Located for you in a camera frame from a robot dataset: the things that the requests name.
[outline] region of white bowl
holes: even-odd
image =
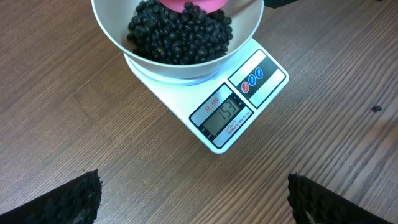
[[[127,25],[136,15],[140,0],[91,0],[95,17],[105,34],[140,66],[159,75],[173,78],[193,78],[206,75],[220,68],[235,54],[257,30],[264,11],[263,0],[229,0],[222,8],[232,18],[234,38],[224,57],[194,65],[167,65],[140,57],[132,52],[135,45],[127,40]]]

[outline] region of white kitchen scale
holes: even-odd
[[[125,58],[137,78],[217,154],[238,140],[289,81],[254,39],[217,72],[198,78],[163,77]]]

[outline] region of pink scoop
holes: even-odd
[[[186,2],[192,2],[194,6],[199,6],[207,13],[221,9],[228,0],[160,0],[167,8],[181,13]]]

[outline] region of black spiky object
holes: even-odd
[[[98,170],[0,215],[2,224],[92,224],[101,202]]]
[[[391,224],[306,177],[289,174],[288,180],[297,224]]]

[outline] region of wood grain surface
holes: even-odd
[[[298,172],[398,223],[396,0],[266,9],[255,39],[290,82],[220,156],[131,73],[90,1],[2,0],[0,30],[0,213],[98,168],[95,223],[294,223]]]

